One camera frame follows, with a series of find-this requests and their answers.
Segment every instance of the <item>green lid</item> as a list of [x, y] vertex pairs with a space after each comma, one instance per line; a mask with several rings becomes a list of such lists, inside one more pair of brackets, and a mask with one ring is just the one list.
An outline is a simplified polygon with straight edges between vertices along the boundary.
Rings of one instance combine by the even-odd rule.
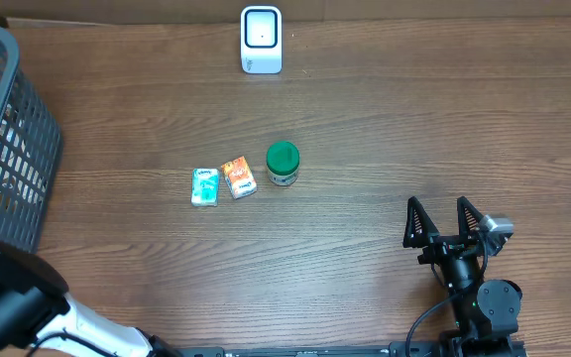
[[266, 165], [275, 175], [288, 176], [298, 169], [298, 149], [290, 142], [276, 142], [268, 149]]

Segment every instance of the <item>laundry basket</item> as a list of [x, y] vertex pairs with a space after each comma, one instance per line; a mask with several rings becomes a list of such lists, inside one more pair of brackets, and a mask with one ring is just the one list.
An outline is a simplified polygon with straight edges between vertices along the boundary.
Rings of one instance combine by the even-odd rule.
[[0, 239], [35, 253], [62, 138], [18, 66], [17, 42], [0, 28]]

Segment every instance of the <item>plastic basket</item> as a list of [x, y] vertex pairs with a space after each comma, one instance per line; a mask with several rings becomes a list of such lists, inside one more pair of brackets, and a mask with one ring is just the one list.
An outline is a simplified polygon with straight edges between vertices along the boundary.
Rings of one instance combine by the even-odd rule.
[[60, 128], [0, 28], [0, 239], [35, 253], [62, 150]]

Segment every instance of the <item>small packet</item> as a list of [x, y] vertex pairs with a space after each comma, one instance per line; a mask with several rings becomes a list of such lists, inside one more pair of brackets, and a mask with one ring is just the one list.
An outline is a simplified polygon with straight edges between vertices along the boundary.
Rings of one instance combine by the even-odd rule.
[[230, 188], [235, 199], [247, 196], [257, 190], [257, 183], [244, 157], [222, 165], [222, 173], [224, 173], [228, 188]]
[[218, 188], [219, 171], [217, 169], [195, 169], [193, 170], [193, 190], [190, 202], [197, 207], [216, 206]]

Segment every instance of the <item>wooden table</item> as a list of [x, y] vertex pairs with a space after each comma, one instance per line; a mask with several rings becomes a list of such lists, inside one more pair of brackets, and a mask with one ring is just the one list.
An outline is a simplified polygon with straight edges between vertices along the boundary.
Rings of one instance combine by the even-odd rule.
[[[445, 297], [401, 247], [406, 200], [446, 234], [466, 195], [515, 222], [487, 272], [523, 288], [515, 339], [571, 355], [571, 18], [284, 29], [280, 75], [242, 72], [234, 24], [13, 31], [62, 125], [39, 254], [72, 293], [178, 346], [384, 344]], [[241, 155], [259, 191], [192, 207], [191, 170]]]

